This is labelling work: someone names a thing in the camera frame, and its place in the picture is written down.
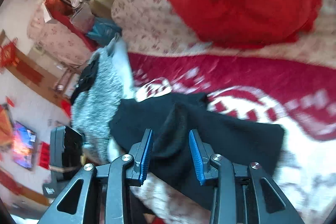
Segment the black knit pants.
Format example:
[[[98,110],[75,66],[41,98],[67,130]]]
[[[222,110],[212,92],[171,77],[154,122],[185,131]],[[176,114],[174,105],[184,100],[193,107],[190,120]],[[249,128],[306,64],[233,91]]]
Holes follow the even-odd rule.
[[[142,140],[145,130],[153,130],[150,172],[209,210],[214,190],[201,186],[196,178],[189,132],[197,130],[203,142],[229,161],[242,165],[256,161],[268,174],[274,174],[285,132],[277,124],[207,111],[207,103],[204,93],[170,93],[142,102],[121,100],[109,128],[125,152]]]

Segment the grey fleece jacket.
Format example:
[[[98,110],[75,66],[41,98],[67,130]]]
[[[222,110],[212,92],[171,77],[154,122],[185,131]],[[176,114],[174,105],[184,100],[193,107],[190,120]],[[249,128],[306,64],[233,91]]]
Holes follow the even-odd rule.
[[[134,80],[126,43],[116,35],[96,50],[87,65],[98,59],[98,73],[88,91],[80,93],[71,106],[71,126],[84,135],[84,153],[93,162],[106,164],[120,155],[110,133],[109,122],[122,99],[135,97]]]

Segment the black garment on jacket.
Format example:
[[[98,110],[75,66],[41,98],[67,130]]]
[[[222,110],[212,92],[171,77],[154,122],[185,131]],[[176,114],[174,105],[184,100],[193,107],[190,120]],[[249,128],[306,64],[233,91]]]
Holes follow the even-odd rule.
[[[76,98],[80,93],[88,91],[95,82],[98,73],[98,59],[91,61],[82,71],[79,80],[77,82],[76,88],[72,93],[70,102],[71,105],[75,103]]]

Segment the red chinese knot decoration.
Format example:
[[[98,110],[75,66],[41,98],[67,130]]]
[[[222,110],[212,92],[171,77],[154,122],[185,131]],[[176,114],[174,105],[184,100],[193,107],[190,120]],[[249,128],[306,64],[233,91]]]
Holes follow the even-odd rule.
[[[19,59],[17,57],[17,42],[18,39],[14,38],[6,45],[1,46],[1,68],[5,68],[9,65],[18,65]]]

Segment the red and white blanket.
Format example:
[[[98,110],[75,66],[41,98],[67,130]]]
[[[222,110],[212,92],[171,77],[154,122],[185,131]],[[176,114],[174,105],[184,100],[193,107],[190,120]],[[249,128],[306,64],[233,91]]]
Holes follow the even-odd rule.
[[[138,98],[209,95],[209,110],[285,130],[275,180],[306,223],[335,211],[335,70],[297,61],[216,55],[129,56]]]

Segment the teal plastic bag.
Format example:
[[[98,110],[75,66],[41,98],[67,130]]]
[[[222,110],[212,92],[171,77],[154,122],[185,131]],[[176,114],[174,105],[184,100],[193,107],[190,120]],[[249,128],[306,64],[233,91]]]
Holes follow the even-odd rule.
[[[96,17],[93,27],[86,34],[86,37],[95,41],[99,46],[105,47],[116,35],[122,36],[121,27],[112,19]]]

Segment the floral bed sheet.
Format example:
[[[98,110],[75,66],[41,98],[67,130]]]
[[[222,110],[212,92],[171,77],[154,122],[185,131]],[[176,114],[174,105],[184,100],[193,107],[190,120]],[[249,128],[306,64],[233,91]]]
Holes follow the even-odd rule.
[[[152,56],[257,56],[335,68],[335,0],[322,0],[314,31],[293,44],[235,50],[200,42],[167,0],[114,0],[112,19],[122,28],[131,53]]]

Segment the wall television screen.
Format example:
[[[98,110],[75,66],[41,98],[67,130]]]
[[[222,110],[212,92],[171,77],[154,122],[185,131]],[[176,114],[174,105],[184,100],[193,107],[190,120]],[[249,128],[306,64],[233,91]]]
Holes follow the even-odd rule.
[[[25,169],[32,170],[37,146],[36,133],[15,121],[13,136],[13,161]]]

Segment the red framed wall picture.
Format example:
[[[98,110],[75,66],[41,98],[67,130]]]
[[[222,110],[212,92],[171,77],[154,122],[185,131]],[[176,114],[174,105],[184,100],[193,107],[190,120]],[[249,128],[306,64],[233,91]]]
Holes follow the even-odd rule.
[[[11,120],[10,110],[7,104],[1,105],[0,112],[0,130],[1,130],[1,148],[11,145],[14,139],[13,123]]]

